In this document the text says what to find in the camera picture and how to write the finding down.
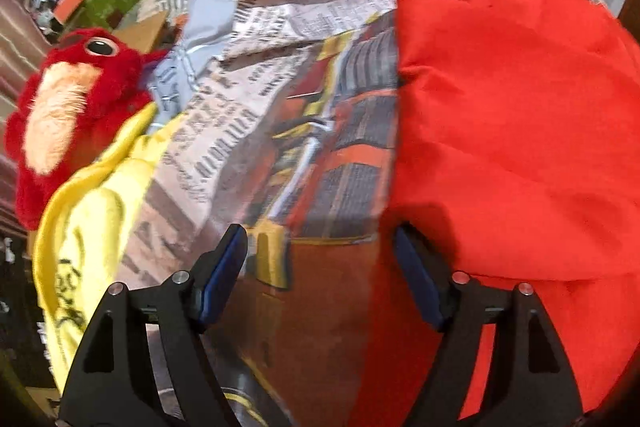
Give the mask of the newspaper print bed cover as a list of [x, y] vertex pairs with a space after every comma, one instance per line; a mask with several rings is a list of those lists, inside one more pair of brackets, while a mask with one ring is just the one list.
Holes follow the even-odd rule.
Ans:
[[243, 225], [204, 345], [244, 426], [348, 421], [393, 170], [396, 1], [238, 0], [132, 228], [117, 275], [142, 288]]

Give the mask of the grey patterned folded quilt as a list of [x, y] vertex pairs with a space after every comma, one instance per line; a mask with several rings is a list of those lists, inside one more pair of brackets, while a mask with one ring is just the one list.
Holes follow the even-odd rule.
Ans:
[[148, 77], [157, 112], [153, 134], [186, 109], [209, 65], [220, 60], [233, 26], [238, 0], [188, 0], [188, 17], [177, 42]]

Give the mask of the red zip jacket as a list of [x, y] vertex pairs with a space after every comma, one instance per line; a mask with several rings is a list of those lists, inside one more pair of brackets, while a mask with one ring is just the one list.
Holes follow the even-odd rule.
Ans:
[[409, 222], [457, 270], [533, 285], [582, 403], [639, 341], [639, 48], [589, 0], [398, 0], [399, 124], [354, 426], [398, 426], [439, 335], [393, 252]]

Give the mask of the yellow printed garment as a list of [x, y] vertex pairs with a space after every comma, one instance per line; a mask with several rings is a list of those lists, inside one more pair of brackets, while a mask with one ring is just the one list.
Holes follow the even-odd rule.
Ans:
[[176, 116], [146, 132], [157, 112], [146, 104], [127, 119], [100, 157], [50, 198], [32, 253], [50, 371], [65, 386], [82, 335], [114, 282], [157, 164], [178, 129]]

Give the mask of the striped pink curtain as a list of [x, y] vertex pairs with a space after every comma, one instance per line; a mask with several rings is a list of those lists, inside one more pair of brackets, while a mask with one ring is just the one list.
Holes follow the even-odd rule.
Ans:
[[32, 0], [1, 0], [1, 234], [26, 237], [15, 214], [17, 167], [4, 146], [8, 118], [28, 77], [50, 49], [29, 11]]

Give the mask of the red plush toy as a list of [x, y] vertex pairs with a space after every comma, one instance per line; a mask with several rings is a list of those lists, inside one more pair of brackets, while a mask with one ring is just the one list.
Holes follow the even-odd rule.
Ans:
[[152, 101], [144, 75], [167, 54], [141, 53], [102, 28], [70, 32], [25, 83], [6, 122], [17, 167], [15, 216], [35, 231], [50, 198]]

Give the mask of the cardboard box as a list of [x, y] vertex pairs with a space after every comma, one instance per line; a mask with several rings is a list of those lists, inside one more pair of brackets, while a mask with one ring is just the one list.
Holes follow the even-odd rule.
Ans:
[[142, 54], [150, 53], [162, 40], [166, 18], [166, 11], [158, 12], [126, 28], [114, 30], [113, 36], [131, 49]]

